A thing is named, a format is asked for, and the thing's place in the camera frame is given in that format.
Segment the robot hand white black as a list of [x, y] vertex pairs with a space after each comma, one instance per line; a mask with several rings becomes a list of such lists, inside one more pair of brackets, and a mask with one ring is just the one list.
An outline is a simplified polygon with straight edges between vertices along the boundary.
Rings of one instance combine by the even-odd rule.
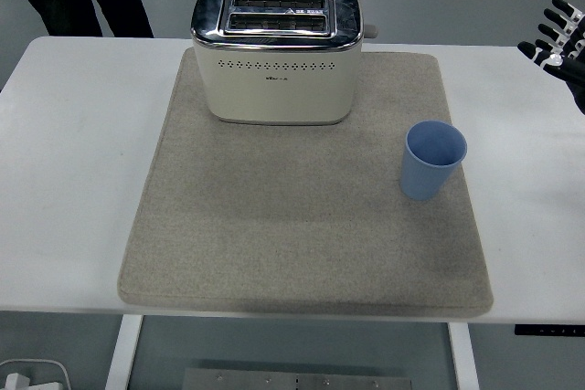
[[584, 113], [584, 12], [565, 0], [552, 0], [552, 5], [544, 16], [556, 27], [537, 27], [548, 41], [522, 41], [517, 48], [548, 75], [563, 81]]

